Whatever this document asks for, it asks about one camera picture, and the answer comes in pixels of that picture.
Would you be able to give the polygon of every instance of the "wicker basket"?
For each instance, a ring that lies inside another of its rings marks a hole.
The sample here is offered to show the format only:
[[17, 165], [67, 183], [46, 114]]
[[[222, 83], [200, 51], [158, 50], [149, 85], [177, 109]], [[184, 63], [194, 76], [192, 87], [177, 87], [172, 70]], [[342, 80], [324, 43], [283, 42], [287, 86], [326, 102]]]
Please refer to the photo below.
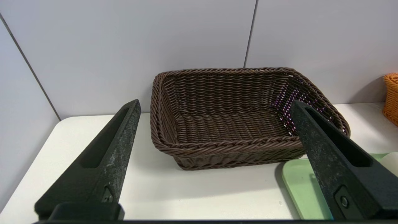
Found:
[[152, 141], [185, 170], [297, 159], [305, 151], [289, 114], [295, 99], [349, 136], [343, 116], [294, 69], [188, 69], [156, 76]]
[[383, 114], [398, 126], [398, 73], [385, 75], [384, 82], [387, 86], [387, 98]]

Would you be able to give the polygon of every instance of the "screw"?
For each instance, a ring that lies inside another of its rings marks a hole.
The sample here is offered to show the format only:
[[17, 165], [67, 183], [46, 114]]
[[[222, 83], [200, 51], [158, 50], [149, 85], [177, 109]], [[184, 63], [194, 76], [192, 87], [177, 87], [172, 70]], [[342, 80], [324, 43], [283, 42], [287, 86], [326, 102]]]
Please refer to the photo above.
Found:
[[348, 208], [348, 206], [349, 206], [349, 202], [348, 202], [347, 198], [344, 197], [344, 196], [341, 196], [341, 197], [340, 197], [340, 203], [341, 203], [341, 205], [342, 205], [344, 208]]

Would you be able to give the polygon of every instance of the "basket rim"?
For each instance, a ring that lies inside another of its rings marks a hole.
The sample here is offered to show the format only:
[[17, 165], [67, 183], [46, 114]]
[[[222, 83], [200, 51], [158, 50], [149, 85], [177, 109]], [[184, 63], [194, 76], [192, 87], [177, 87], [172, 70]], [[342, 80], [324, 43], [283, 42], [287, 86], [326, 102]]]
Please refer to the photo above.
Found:
[[[262, 74], [281, 72], [281, 70], [291, 72], [292, 75], [296, 75], [301, 78], [305, 85], [311, 87], [314, 90], [314, 93], [321, 100], [325, 107], [328, 107], [331, 111], [336, 114], [345, 128], [345, 134], [350, 136], [350, 128], [347, 121], [344, 117], [337, 111], [337, 109], [329, 102], [329, 100], [323, 95], [323, 93], [304, 75], [297, 72], [295, 69], [286, 68], [286, 67], [262, 67], [262, 68], [238, 68], [238, 69], [183, 69], [183, 70], [175, 70], [168, 71], [158, 74], [153, 82], [153, 87], [160, 87], [163, 83], [163, 80], [169, 76], [176, 75], [186, 75], [186, 74], [195, 74], [195, 72], [200, 72], [203, 74], [203, 71], [208, 71], [209, 73], [214, 74], [217, 72], [221, 75], [244, 75], [244, 74], [253, 74], [261, 72]], [[161, 96], [154, 95], [154, 91], [152, 91], [151, 97], [151, 107], [150, 107], [150, 126], [151, 126], [151, 138], [152, 142], [160, 151], [178, 157], [196, 157], [201, 155], [216, 155], [216, 154], [226, 154], [223, 150], [228, 149], [228, 153], [240, 153], [240, 152], [248, 152], [248, 151], [262, 151], [262, 150], [271, 150], [275, 148], [280, 148], [281, 145], [283, 147], [302, 147], [300, 138], [298, 136], [277, 136], [277, 137], [265, 137], [265, 138], [256, 138], [251, 140], [238, 140], [238, 141], [217, 141], [217, 142], [197, 142], [197, 143], [171, 143], [167, 141], [165, 135], [163, 133], [163, 129], [160, 127], [159, 120], [161, 119], [161, 115], [159, 112], [160, 100]]]

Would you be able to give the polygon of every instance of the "basket bottom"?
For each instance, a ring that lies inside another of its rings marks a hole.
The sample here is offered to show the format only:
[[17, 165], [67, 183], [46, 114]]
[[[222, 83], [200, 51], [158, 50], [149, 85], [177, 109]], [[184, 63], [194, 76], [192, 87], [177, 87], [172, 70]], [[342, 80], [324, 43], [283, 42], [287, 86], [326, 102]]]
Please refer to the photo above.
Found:
[[202, 170], [279, 163], [298, 159], [304, 154], [303, 148], [290, 148], [202, 157], [174, 157], [174, 160], [183, 170]]
[[290, 136], [271, 108], [252, 112], [183, 115], [176, 119], [179, 143], [240, 141]]

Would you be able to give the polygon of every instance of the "orange wicker basket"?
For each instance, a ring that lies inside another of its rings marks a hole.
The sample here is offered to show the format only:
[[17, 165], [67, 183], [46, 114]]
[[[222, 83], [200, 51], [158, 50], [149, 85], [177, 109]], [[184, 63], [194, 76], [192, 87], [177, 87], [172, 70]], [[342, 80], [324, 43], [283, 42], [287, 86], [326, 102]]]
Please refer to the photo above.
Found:
[[385, 75], [384, 81], [387, 86], [387, 99], [383, 114], [398, 126], [398, 73]]

